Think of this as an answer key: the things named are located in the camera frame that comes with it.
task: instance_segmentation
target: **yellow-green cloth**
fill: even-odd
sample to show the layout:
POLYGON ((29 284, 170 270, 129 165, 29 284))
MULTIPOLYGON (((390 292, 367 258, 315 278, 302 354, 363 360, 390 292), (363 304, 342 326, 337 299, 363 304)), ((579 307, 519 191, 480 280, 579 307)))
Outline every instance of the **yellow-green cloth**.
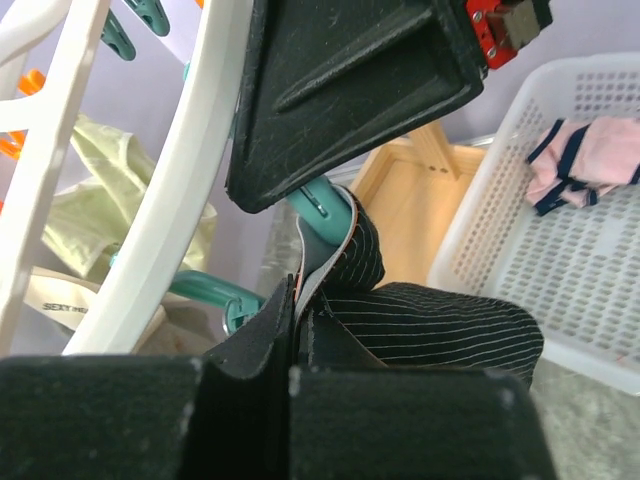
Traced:
MULTIPOLYGON (((155 164, 133 134, 97 124, 82 114, 71 145, 93 176, 54 196, 43 240, 71 270, 102 283, 111 256, 124 242, 140 207, 155 164)), ((181 269, 206 270, 215 225, 216 211, 207 203, 181 269)))

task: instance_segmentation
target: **white plastic basket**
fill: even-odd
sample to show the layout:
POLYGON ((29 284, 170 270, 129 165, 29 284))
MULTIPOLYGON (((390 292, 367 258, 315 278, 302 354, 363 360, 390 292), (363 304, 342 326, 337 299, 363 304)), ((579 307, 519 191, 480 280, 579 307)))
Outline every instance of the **white plastic basket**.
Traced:
POLYGON ((525 157, 558 118, 635 117, 640 54, 549 63, 505 117, 429 273, 443 290, 512 301, 540 322, 543 356, 640 395, 640 186, 538 217, 525 157))

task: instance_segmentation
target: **black pinstripe fabric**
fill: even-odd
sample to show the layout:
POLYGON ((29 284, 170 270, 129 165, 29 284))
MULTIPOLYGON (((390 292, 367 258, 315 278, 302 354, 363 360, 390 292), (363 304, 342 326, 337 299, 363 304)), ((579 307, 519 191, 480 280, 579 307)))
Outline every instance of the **black pinstripe fabric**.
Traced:
POLYGON ((384 277, 378 233, 360 203, 353 238, 327 275, 315 308, 330 310, 388 365, 497 368, 530 384, 544 340, 536 321, 508 302, 384 277))

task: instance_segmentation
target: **gray floor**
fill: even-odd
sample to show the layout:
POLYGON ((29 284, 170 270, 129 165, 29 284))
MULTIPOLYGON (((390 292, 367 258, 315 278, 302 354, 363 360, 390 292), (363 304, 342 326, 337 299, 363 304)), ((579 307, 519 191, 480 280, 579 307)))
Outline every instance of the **gray floor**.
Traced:
MULTIPOLYGON (((262 295, 298 267, 294 218, 287 204, 278 206, 258 283, 262 295)), ((640 479, 640 398, 544 360, 532 395, 560 480, 640 479)))

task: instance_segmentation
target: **wooden frame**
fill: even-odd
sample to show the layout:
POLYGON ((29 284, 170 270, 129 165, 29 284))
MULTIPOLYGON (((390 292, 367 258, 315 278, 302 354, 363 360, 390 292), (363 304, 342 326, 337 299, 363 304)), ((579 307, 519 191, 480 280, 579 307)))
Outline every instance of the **wooden frame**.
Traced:
POLYGON ((382 284, 424 284, 486 150, 451 145, 433 122, 371 152, 351 190, 380 234, 382 284))

